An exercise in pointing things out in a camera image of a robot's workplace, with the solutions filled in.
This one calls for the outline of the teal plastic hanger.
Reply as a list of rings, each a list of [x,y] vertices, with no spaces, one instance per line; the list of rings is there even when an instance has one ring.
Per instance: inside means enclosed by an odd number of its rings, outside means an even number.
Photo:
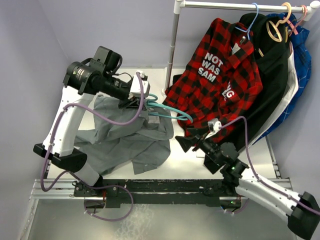
[[[169,110],[170,112],[175,112],[177,114],[177,116],[171,116],[171,115],[163,115],[158,112],[150,112],[149,113],[150,116],[168,118],[168,119],[179,120],[179,121],[190,121],[191,123],[193,123],[193,118],[189,114],[187,114],[179,109],[164,105],[162,103],[157,103],[157,100],[159,98],[155,94],[150,93],[149,96],[152,97],[152,99],[147,98],[145,100],[146,106],[149,109],[153,108],[153,107],[158,107],[158,108],[162,108],[164,110]]]

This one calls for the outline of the grey button-up shirt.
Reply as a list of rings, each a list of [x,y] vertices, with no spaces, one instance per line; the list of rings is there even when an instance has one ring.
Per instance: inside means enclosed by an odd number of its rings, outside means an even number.
[[[174,128],[170,118],[159,117],[159,124],[148,123],[150,112],[171,115],[168,110],[153,107],[142,110],[133,123],[125,126],[94,116],[94,128],[79,130],[74,145],[87,154],[90,166],[101,175],[128,161],[136,175],[157,169],[171,154]]]

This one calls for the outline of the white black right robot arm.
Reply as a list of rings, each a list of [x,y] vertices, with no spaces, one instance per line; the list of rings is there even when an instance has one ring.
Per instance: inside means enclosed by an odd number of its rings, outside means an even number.
[[[300,194],[254,172],[239,159],[233,143],[215,144],[204,137],[175,138],[182,150],[201,150],[208,158],[204,164],[211,173],[221,172],[222,190],[228,196],[236,193],[276,214],[287,227],[304,240],[310,240],[320,223],[320,207],[309,192]]]

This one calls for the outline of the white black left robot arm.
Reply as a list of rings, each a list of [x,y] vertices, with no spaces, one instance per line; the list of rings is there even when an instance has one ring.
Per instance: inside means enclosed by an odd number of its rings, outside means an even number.
[[[120,54],[99,46],[92,58],[73,62],[67,67],[53,125],[45,140],[33,147],[34,153],[44,158],[42,176],[48,163],[52,163],[84,182],[85,190],[91,196],[101,194],[103,177],[90,166],[87,155],[76,149],[74,143],[83,116],[90,111],[88,106],[99,92],[120,100],[123,106],[139,103],[135,116],[122,125],[131,124],[140,115],[150,91],[148,77],[137,70],[129,82],[118,79],[116,72],[122,60]]]

